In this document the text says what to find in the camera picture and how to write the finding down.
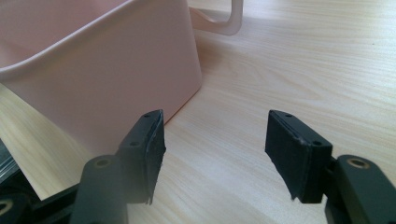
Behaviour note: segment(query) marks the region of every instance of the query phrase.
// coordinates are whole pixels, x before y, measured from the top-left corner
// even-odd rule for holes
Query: wood grain
[[[131,223],[326,223],[324,203],[293,202],[264,152],[270,109],[396,184],[396,2],[246,0],[244,13],[235,36],[195,32],[203,86],[166,124],[153,205],[129,205]],[[78,143],[4,87],[0,106],[0,137],[42,198],[78,181],[90,157]]]

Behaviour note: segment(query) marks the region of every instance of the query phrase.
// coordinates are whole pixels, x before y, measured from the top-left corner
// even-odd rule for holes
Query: screw hole
[[[132,142],[132,143],[130,144],[131,147],[137,147],[137,146],[139,146],[139,145],[140,145],[139,142]]]
[[[101,159],[95,163],[96,168],[105,168],[111,163],[109,159]]]
[[[314,142],[312,142],[315,146],[318,146],[318,147],[320,147],[322,144],[321,144],[321,142],[319,142],[319,141],[314,141]]]
[[[363,160],[360,160],[358,158],[349,159],[349,160],[347,160],[347,163],[349,163],[349,165],[351,165],[353,167],[356,167],[356,168],[359,168],[359,169],[368,169],[368,168],[370,168],[370,164],[369,163],[367,163],[367,162],[365,162]]]

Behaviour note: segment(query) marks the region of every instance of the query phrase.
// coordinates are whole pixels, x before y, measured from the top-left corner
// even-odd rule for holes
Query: black bracket
[[[126,224],[127,203],[152,203],[165,153],[163,112],[143,115],[116,155],[88,161],[80,183],[31,204],[26,194],[0,197],[0,223]]]
[[[329,223],[396,224],[396,190],[372,161],[332,157],[332,144],[291,114],[271,110],[265,152],[291,198],[321,203]]]

